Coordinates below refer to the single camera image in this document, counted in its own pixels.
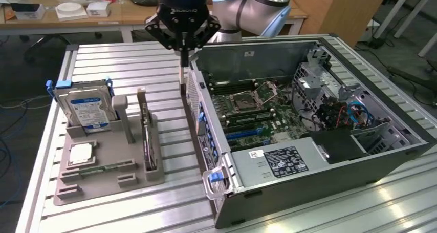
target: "circuit board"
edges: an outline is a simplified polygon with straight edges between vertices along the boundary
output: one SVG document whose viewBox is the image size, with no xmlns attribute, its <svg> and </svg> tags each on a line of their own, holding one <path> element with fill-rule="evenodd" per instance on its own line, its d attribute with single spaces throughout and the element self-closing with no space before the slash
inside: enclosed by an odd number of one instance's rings
<svg viewBox="0 0 437 233">
<path fill-rule="evenodd" d="M 233 94 L 211 94 L 231 151 L 298 139 L 307 132 L 282 85 L 270 81 Z"/>
</svg>

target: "aluminum extrusion table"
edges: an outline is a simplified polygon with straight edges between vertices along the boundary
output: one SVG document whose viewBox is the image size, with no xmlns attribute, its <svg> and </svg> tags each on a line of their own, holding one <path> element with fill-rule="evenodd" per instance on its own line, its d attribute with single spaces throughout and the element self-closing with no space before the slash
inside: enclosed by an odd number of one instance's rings
<svg viewBox="0 0 437 233">
<path fill-rule="evenodd" d="M 328 35 L 323 38 L 437 137 L 437 120 L 428 113 L 338 38 Z M 339 64 L 332 63 L 331 70 L 346 84 L 354 82 Z M 94 80 L 106 76 L 113 79 L 114 93 L 127 95 L 129 115 L 138 113 L 135 90 L 142 86 L 146 88 L 149 108 L 158 118 L 165 183 L 54 206 L 66 120 L 53 103 L 15 232 L 288 233 L 399 232 L 412 229 L 427 232 L 437 229 L 435 149 L 403 164 L 374 184 L 234 227 L 214 229 L 179 99 L 178 58 L 153 42 L 82 45 L 66 51 L 58 80 Z"/>
</svg>

